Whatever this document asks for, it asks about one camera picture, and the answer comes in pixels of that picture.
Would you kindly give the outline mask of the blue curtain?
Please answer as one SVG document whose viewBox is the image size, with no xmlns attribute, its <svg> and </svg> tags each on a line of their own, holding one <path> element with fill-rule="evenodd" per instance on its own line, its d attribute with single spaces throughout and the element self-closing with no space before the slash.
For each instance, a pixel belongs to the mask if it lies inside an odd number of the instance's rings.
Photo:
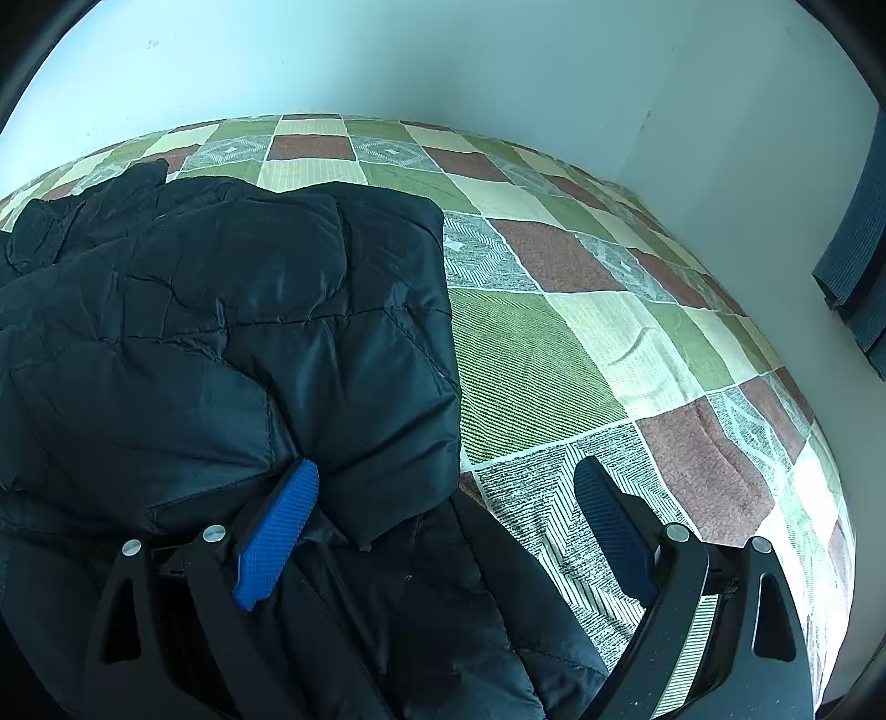
<svg viewBox="0 0 886 720">
<path fill-rule="evenodd" d="M 877 114 L 858 186 L 812 277 L 827 306 L 852 332 L 871 368 L 884 378 L 886 276 L 886 129 Z"/>
</svg>

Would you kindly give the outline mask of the black puffer jacket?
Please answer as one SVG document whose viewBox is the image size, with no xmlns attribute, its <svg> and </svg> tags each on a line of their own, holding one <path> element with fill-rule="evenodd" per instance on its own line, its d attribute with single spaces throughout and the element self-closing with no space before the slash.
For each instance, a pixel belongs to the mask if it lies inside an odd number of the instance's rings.
<svg viewBox="0 0 886 720">
<path fill-rule="evenodd" d="M 293 676 L 308 585 L 384 718 L 577 718 L 607 678 L 538 561 L 460 486 L 445 216 L 140 163 L 2 237 L 2 712 L 88 718 L 117 555 L 236 525 L 298 460 L 316 508 L 255 645 Z"/>
</svg>

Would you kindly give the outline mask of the checkered patchwork bedspread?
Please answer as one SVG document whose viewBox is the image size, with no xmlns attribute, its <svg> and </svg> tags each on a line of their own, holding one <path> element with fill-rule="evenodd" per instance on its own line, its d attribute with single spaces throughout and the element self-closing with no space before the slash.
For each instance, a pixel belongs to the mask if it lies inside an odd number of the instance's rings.
<svg viewBox="0 0 886 720">
<path fill-rule="evenodd" d="M 774 546 L 805 637 L 814 714 L 846 635 L 854 537 L 837 464 L 739 303 L 632 193 L 531 148 L 417 121 L 284 114 L 149 133 L 2 203 L 76 197 L 140 163 L 283 193 L 360 184 L 429 199 L 460 380 L 460 486 L 532 555 L 610 678 L 644 615 L 576 504 L 596 457 L 700 540 Z"/>
</svg>

